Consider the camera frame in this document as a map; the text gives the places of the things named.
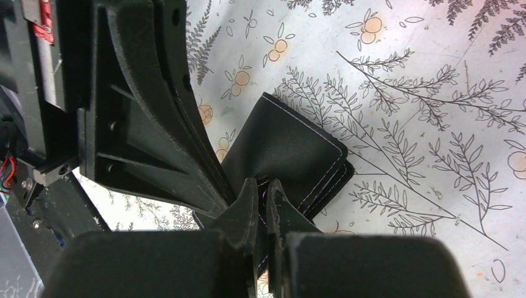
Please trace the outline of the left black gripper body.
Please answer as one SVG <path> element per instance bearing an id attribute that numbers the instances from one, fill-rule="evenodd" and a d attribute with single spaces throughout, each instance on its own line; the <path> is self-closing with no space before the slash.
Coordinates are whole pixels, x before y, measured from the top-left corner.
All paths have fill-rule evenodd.
<path id="1" fill-rule="evenodd" d="M 65 27 L 89 13 L 66 1 L 1 2 L 1 296 L 38 297 L 67 244 L 107 224 L 78 166 L 77 84 Z"/>

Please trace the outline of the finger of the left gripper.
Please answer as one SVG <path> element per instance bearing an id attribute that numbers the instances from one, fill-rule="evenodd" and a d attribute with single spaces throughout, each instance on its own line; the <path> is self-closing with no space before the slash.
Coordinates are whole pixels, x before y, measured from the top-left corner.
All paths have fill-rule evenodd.
<path id="1" fill-rule="evenodd" d="M 110 190 L 183 205 L 218 206 L 164 75 L 156 1 L 94 1 L 91 90 L 78 111 L 80 172 Z"/>
<path id="2" fill-rule="evenodd" d="M 197 159 L 207 175 L 207 189 L 216 205 L 228 206 L 235 200 L 234 193 L 208 139 L 190 83 L 185 40 L 186 3 L 156 1 L 155 5 L 156 21 L 161 26 L 159 41 L 166 61 L 164 75 L 175 93 L 177 108 L 189 129 Z"/>

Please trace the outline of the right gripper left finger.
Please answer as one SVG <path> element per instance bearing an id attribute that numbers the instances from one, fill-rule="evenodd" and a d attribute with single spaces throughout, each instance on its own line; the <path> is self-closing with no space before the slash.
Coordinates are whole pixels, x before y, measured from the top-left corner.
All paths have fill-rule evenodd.
<path id="1" fill-rule="evenodd" d="M 44 297 L 255 297 L 258 187 L 247 178 L 210 227 L 89 232 L 65 249 Z"/>

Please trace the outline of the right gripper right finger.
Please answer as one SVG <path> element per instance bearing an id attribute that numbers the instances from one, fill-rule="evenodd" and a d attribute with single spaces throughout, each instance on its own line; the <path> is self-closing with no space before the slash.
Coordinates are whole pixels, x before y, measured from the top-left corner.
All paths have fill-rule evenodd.
<path id="1" fill-rule="evenodd" d="M 274 297 L 469 297 L 457 263 L 429 237 L 323 233 L 266 192 L 269 290 Z"/>

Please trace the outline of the black leather card holder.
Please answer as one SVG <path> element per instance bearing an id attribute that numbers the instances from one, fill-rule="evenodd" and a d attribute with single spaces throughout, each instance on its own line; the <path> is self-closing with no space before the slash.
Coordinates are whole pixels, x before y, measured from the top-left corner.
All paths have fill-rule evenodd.
<path id="1" fill-rule="evenodd" d="M 278 179 L 292 206 L 308 220 L 345 186 L 354 173 L 348 149 L 337 138 L 269 93 L 256 102 L 221 167 L 239 194 L 245 178 L 255 178 L 259 220 L 256 271 L 269 265 L 266 196 Z"/>

